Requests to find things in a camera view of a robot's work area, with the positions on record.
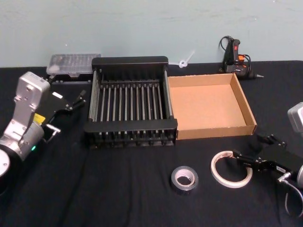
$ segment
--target white cable tie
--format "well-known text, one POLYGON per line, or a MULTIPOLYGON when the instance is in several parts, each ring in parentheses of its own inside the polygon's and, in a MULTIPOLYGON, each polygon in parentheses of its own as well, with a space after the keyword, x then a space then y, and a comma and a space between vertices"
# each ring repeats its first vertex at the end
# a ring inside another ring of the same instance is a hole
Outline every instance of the white cable tie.
POLYGON ((195 51, 192 51, 192 53, 189 55, 189 57, 184 60, 182 59, 179 63, 176 62, 169 62, 169 65, 178 65, 180 68, 186 67, 188 65, 189 60, 194 55, 195 51))

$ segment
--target black metal rack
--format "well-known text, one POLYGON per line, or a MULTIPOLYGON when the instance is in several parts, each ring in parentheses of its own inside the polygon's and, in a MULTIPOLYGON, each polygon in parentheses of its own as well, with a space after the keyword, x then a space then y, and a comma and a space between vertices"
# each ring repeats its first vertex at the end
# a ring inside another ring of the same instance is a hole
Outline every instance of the black metal rack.
POLYGON ((171 145, 177 120, 169 97, 168 59, 94 58, 89 120, 92 147, 171 145))

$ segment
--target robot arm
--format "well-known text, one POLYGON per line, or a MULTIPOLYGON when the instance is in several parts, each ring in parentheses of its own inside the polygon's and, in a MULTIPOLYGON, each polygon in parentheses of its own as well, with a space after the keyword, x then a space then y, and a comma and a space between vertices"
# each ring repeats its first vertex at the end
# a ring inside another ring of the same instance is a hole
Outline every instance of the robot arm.
POLYGON ((53 131, 47 142, 60 132, 50 124, 56 115, 71 114, 82 107, 84 94, 82 91, 70 104, 62 95, 50 94, 50 84, 34 73, 27 72, 19 78, 14 114, 0 137, 0 194, 6 190, 36 144, 44 139, 45 129, 53 131))

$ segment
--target brown cardboard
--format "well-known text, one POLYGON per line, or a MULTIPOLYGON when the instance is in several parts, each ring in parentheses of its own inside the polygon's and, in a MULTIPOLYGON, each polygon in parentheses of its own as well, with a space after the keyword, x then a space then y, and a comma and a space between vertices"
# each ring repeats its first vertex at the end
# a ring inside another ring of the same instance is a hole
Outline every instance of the brown cardboard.
POLYGON ((178 140, 251 135, 256 121, 234 74, 169 77, 178 140))

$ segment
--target roll of tape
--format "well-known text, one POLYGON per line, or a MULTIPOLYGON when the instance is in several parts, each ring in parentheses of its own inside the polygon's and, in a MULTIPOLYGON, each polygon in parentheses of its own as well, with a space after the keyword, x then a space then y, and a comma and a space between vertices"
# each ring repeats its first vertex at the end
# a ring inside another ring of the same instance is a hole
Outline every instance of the roll of tape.
POLYGON ((198 174, 188 166, 180 166, 171 174, 171 183, 174 190, 180 194, 189 194, 198 186, 198 174), (190 183, 183 184, 179 182, 179 178, 186 177, 190 183))
POLYGON ((228 188, 241 188, 241 187, 247 185, 252 177, 252 169, 249 167, 246 168, 246 170, 247 170, 246 178, 241 181, 238 181, 238 182, 232 182, 232 181, 225 180, 223 177, 221 177, 218 174, 218 172, 216 170, 216 163, 219 159, 224 158, 224 157, 233 157, 233 152, 230 150, 222 151, 222 152, 216 154, 212 159, 210 168, 211 168, 212 175, 216 179, 216 181, 228 188))

